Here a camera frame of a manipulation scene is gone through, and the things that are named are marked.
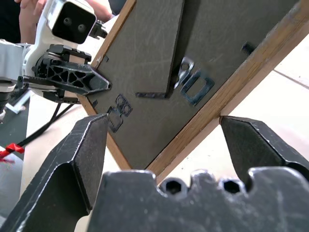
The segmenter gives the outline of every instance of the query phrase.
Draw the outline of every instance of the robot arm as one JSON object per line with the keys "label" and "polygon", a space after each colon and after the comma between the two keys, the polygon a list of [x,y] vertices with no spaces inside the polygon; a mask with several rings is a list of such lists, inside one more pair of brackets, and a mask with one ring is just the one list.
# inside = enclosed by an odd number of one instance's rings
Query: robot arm
{"label": "robot arm", "polygon": [[91,56],[77,50],[87,36],[107,32],[84,0],[47,0],[35,44],[0,41],[0,120],[15,85],[31,88],[55,102],[79,103],[67,93],[87,95],[111,88],[88,64]]}

